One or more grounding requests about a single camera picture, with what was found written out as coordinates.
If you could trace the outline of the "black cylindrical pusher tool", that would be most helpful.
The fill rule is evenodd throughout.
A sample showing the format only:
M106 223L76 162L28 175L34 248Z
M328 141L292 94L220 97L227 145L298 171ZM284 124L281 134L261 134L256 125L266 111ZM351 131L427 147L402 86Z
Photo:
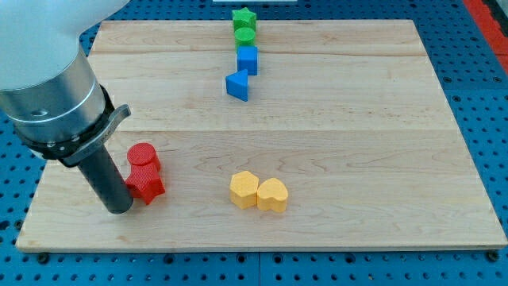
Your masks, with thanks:
M125 213L133 205L133 197L104 145L81 160L78 168L110 213Z

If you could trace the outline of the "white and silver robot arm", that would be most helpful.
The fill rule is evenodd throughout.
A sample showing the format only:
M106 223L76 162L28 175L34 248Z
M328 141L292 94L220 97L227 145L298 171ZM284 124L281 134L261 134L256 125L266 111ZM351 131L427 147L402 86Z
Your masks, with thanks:
M78 167L113 214L133 197L104 146L126 105L114 107L80 35L127 0L6 0L1 3L1 109L37 156Z

